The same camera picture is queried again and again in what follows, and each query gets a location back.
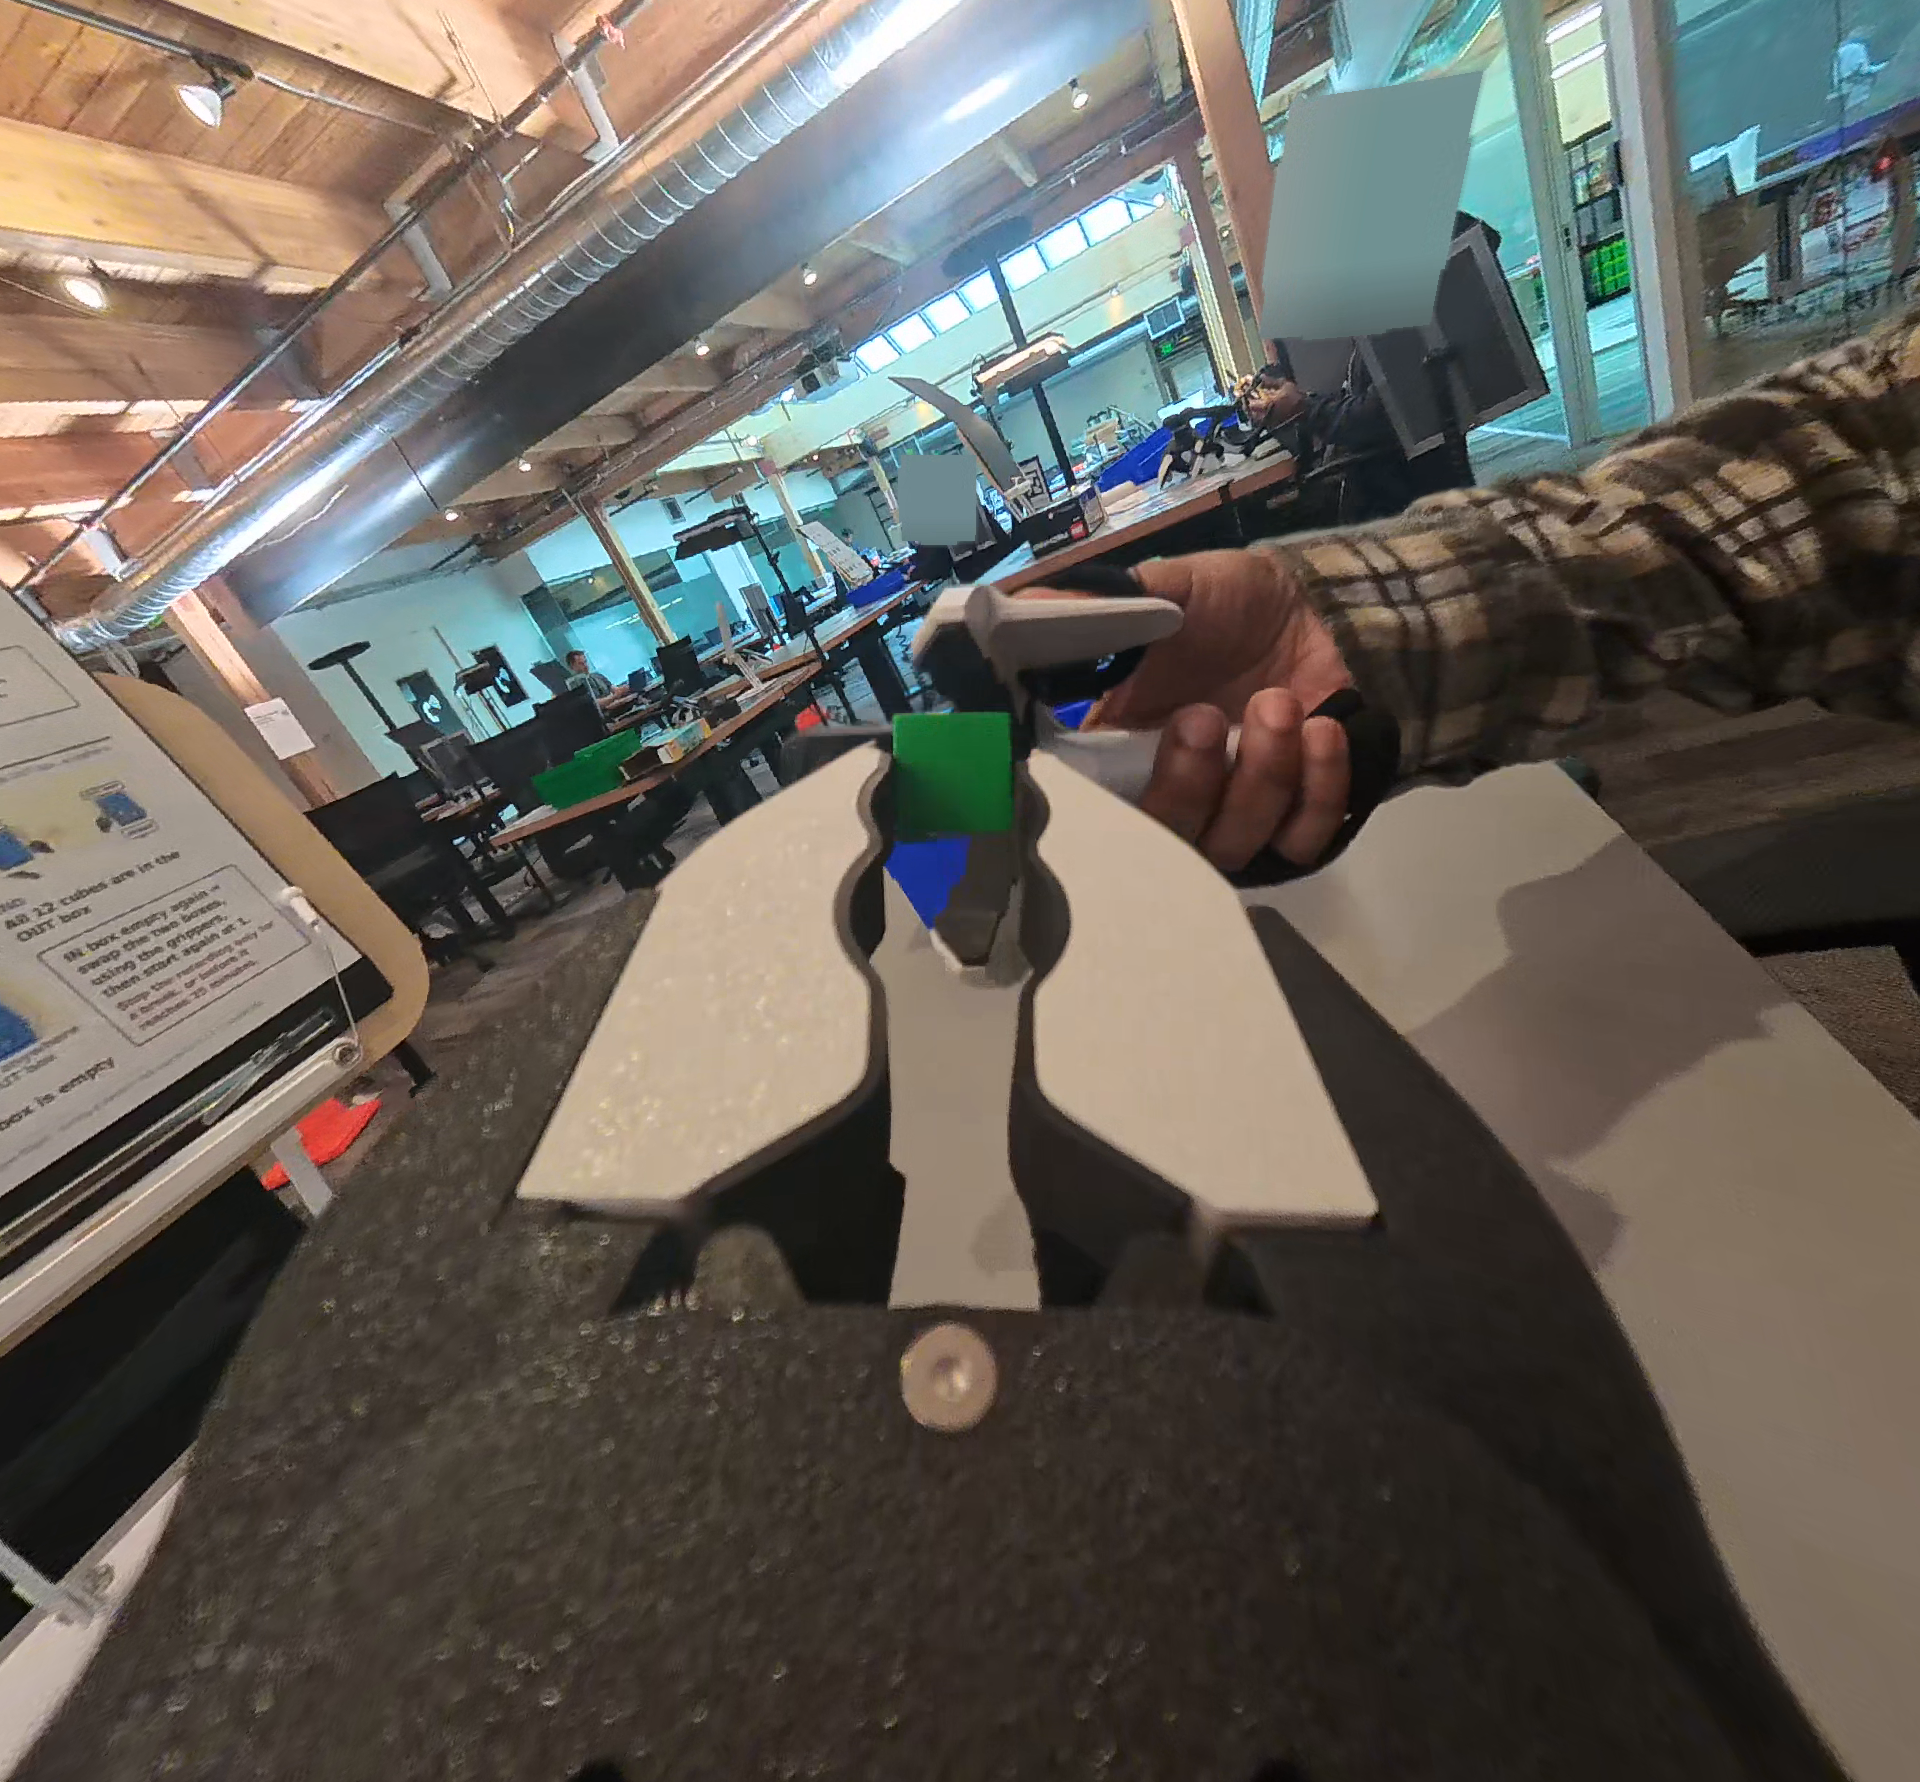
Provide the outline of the orange traffic cone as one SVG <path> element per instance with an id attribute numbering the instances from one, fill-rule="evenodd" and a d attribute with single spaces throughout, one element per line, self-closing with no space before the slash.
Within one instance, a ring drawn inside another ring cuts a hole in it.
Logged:
<path id="1" fill-rule="evenodd" d="M 384 1100 L 380 1091 L 354 1091 L 328 1098 L 295 1125 L 300 1147 L 328 1188 L 334 1191 L 345 1180 L 345 1165 L 382 1112 Z"/>

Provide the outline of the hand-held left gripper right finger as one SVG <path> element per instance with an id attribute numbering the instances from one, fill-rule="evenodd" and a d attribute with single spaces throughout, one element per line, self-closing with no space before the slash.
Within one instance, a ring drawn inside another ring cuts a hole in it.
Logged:
<path id="1" fill-rule="evenodd" d="M 1015 1183 L 1039 1237 L 1363 1230 L 1379 1202 L 1249 908 L 1159 823 L 1025 765 Z"/>

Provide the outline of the long wooden workbench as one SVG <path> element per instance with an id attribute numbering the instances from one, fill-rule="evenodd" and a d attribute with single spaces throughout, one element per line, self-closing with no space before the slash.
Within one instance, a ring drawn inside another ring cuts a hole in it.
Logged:
<path id="1" fill-rule="evenodd" d="M 791 660 L 708 693 L 692 722 L 643 738 L 609 789 L 564 804 L 543 800 L 497 843 L 548 852 L 561 837 L 579 837 L 624 890 L 658 884 L 675 863 L 675 832 L 697 810 L 724 826 L 769 797 L 755 784 L 752 760 L 766 762 L 772 787 L 784 789 L 791 774 L 779 753 L 791 739 L 913 710 L 891 638 L 924 616 L 924 598 L 924 583 L 909 583 L 827 619 Z"/>
<path id="2" fill-rule="evenodd" d="M 1028 546 L 982 575 L 983 585 L 1022 591 L 1086 562 L 1127 567 L 1161 557 L 1247 546 L 1272 532 L 1298 500 L 1298 461 L 1288 454 L 1213 470 L 1172 489 L 1140 492 L 1108 509 L 1106 525 L 1044 553 Z"/>

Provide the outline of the green wooden cube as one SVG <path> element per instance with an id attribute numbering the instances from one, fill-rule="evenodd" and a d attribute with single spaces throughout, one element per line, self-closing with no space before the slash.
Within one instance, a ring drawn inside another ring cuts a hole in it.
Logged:
<path id="1" fill-rule="evenodd" d="M 891 791 L 899 842 L 1004 835 L 1016 821 L 1015 726 L 1004 710 L 893 718 Z"/>

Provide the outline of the silver spiral ventilation duct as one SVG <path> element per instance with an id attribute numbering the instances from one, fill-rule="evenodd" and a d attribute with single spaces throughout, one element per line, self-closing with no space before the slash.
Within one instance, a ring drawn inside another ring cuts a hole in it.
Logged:
<path id="1" fill-rule="evenodd" d="M 377 461 L 509 348 L 577 304 L 752 165 L 949 19 L 962 0 L 802 0 L 677 105 L 562 191 L 532 234 L 460 287 L 309 419 L 216 489 L 82 613 L 51 625 L 73 652 L 129 643 L 178 598 L 372 484 Z"/>

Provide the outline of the grey computer monitor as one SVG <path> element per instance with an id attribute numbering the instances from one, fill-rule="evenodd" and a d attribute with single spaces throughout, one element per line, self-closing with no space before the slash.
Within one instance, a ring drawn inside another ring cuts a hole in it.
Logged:
<path id="1" fill-rule="evenodd" d="M 1547 378 L 1499 262 L 1499 234 L 1460 211 L 1425 324 L 1357 338 L 1387 436 L 1409 465 L 1470 479 L 1467 438 L 1547 397 Z"/>

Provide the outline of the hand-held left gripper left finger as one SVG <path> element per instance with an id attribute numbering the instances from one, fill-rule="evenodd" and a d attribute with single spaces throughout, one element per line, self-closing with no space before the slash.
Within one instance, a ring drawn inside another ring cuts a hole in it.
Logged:
<path id="1" fill-rule="evenodd" d="M 884 1098 L 884 1011 L 854 934 L 891 768 L 855 743 L 663 883 L 516 1194 L 690 1220 Z"/>

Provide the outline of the black ceiling duct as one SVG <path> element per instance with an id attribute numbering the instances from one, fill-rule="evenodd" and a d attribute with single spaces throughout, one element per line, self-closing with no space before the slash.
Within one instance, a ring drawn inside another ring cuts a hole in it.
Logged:
<path id="1" fill-rule="evenodd" d="M 372 484 L 220 572 L 270 622 L 339 582 L 430 508 L 909 194 L 971 142 L 1140 27 L 1142 0 L 962 0 L 671 233 L 506 349 L 384 454 Z"/>

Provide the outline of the green storage bin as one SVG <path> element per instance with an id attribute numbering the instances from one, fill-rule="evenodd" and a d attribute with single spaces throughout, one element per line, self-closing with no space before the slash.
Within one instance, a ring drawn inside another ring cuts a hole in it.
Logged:
<path id="1" fill-rule="evenodd" d="M 564 811 L 628 787 L 625 764 L 643 755 L 643 738 L 620 733 L 594 741 L 532 777 L 539 804 Z"/>

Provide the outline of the black office chair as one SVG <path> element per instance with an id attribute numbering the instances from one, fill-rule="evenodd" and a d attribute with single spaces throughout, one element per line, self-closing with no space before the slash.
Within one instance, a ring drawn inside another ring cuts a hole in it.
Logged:
<path id="1" fill-rule="evenodd" d="M 306 819 L 413 930 L 430 966 L 492 970 L 487 944 L 509 939 L 513 922 L 446 832 L 420 817 L 397 779 L 316 804 Z"/>

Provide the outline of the person's right forearm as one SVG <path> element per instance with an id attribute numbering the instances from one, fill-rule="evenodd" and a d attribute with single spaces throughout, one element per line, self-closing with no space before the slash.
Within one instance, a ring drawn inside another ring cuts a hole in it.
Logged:
<path id="1" fill-rule="evenodd" d="M 1277 546 L 1401 774 L 1558 755 L 1657 693 L 1918 722 L 1918 320 L 1675 413 L 1575 475 Z"/>

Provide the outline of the black studio light stand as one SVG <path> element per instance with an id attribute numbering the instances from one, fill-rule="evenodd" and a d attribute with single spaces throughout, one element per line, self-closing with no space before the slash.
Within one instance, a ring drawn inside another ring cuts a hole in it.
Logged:
<path id="1" fill-rule="evenodd" d="M 768 643 L 779 643 L 782 579 L 752 509 L 729 506 L 673 535 L 673 562 L 682 572 L 707 567 L 722 595 L 729 627 L 750 625 Z"/>

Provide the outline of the person's right hand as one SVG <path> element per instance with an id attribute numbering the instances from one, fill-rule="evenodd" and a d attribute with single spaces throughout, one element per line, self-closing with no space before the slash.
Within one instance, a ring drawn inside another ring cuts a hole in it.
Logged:
<path id="1" fill-rule="evenodd" d="M 1093 700 L 1081 732 L 1154 738 L 1140 810 L 1224 874 L 1323 861 L 1352 782 L 1323 706 L 1352 680 L 1300 579 L 1263 548 L 1227 548 L 1142 562 L 1132 582 L 1182 625 Z"/>

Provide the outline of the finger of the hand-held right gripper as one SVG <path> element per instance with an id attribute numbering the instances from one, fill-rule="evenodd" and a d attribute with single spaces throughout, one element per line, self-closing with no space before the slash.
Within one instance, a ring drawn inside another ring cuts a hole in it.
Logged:
<path id="1" fill-rule="evenodd" d="M 1032 738 L 1019 717 L 1007 714 L 1015 726 L 1015 827 L 1004 835 L 971 837 L 964 876 L 939 917 L 939 936 L 966 970 L 985 967 L 999 932 L 1007 924 L 1020 926 L 1020 883 L 1042 823 L 1030 774 Z"/>

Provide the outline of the instruction sign on white stand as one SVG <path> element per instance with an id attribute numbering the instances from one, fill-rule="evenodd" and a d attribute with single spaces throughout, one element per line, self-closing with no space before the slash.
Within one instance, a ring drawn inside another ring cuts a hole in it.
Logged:
<path id="1" fill-rule="evenodd" d="M 126 1606 L 333 1194 L 300 1122 L 403 1049 L 413 930 L 196 706 L 1 610 L 3 1779 Z"/>

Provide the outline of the black floor lamp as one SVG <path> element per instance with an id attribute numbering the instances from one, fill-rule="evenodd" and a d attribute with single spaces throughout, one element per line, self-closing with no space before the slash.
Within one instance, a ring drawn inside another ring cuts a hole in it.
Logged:
<path id="1" fill-rule="evenodd" d="M 369 649 L 369 643 L 345 643 L 308 657 L 303 667 L 337 732 L 353 743 L 372 774 L 397 777 L 413 764 L 392 741 L 392 710 L 372 683 L 372 664 L 366 661 Z"/>
<path id="2" fill-rule="evenodd" d="M 996 306 L 1004 316 L 1010 337 L 1010 348 L 991 358 L 983 367 L 987 400 L 1015 398 L 1020 394 L 1032 398 L 1063 490 L 1066 495 L 1074 495 L 1078 487 L 1074 458 L 1068 452 L 1063 434 L 1044 394 L 1044 381 L 1068 365 L 1070 353 L 1057 334 L 1042 338 L 1027 334 L 1016 306 L 1015 286 L 1006 274 L 1006 260 L 1028 244 L 1030 234 L 1030 226 L 1020 218 L 1001 219 L 950 249 L 949 256 L 942 260 L 942 269 L 955 287 L 961 287 L 977 275 L 987 275 Z"/>

